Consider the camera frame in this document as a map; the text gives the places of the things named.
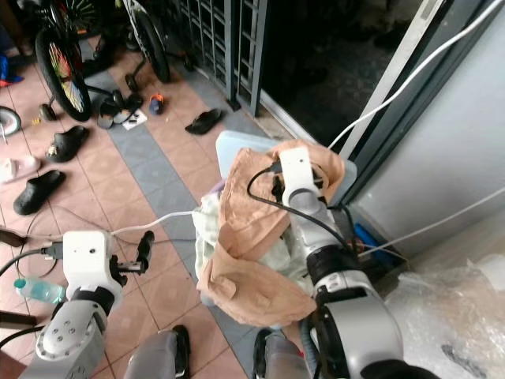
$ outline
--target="white cloth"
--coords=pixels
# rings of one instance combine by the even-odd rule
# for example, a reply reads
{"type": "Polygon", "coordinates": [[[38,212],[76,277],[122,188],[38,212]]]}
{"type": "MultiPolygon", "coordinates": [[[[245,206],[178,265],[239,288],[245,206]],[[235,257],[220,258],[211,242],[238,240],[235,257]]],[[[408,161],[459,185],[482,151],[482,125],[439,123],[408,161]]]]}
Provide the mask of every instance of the white cloth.
{"type": "MultiPolygon", "coordinates": [[[[220,193],[205,195],[202,197],[202,205],[193,210],[193,223],[196,230],[195,273],[198,279],[201,270],[214,253],[218,239],[219,195],[220,193]]],[[[259,259],[259,262],[296,283],[307,295],[312,295],[314,287],[307,273],[304,251],[297,244],[290,227],[259,259]]]]}

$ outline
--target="gray wall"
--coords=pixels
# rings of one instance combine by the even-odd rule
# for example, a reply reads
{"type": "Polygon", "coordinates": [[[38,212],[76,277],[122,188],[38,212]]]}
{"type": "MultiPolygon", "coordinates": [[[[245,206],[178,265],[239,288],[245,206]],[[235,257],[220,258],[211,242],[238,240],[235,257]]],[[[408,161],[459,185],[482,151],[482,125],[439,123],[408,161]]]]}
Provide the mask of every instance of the gray wall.
{"type": "MultiPolygon", "coordinates": [[[[505,186],[505,8],[353,203],[386,239],[505,186]]],[[[413,255],[505,207],[505,196],[399,243],[413,255]]]]}

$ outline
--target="white slipper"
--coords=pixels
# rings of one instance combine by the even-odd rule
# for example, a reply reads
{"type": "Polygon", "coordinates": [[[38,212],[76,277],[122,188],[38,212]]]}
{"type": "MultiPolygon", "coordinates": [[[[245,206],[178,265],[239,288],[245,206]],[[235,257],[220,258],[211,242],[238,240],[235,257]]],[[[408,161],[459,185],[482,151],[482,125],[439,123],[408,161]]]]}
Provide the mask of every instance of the white slipper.
{"type": "Polygon", "coordinates": [[[39,170],[40,161],[34,156],[0,161],[0,184],[13,182],[39,170]]]}

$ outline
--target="paper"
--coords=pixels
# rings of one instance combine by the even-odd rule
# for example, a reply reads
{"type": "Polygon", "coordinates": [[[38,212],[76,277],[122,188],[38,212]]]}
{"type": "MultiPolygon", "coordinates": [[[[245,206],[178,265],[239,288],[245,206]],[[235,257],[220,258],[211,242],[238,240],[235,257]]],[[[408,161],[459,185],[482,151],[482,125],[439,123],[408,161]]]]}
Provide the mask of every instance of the paper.
{"type": "Polygon", "coordinates": [[[122,123],[126,130],[133,129],[135,126],[142,125],[148,120],[148,116],[141,110],[136,110],[126,121],[122,123]]]}

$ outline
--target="training wheel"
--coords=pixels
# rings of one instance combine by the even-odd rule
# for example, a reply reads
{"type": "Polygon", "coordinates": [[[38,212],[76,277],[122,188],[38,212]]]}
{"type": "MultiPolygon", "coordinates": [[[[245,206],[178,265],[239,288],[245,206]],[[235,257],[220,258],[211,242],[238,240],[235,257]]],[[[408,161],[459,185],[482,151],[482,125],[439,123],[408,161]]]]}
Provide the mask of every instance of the training wheel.
{"type": "Polygon", "coordinates": [[[125,100],[123,99],[123,95],[118,89],[115,89],[112,92],[112,98],[114,99],[114,102],[120,107],[121,109],[125,107],[125,100]]]}
{"type": "Polygon", "coordinates": [[[56,114],[49,104],[40,104],[39,115],[43,120],[56,121],[56,114]]]}
{"type": "Polygon", "coordinates": [[[125,81],[126,81],[126,85],[128,85],[128,88],[131,92],[138,92],[139,86],[137,85],[137,82],[135,81],[135,77],[131,73],[127,73],[125,75],[125,81]]]}

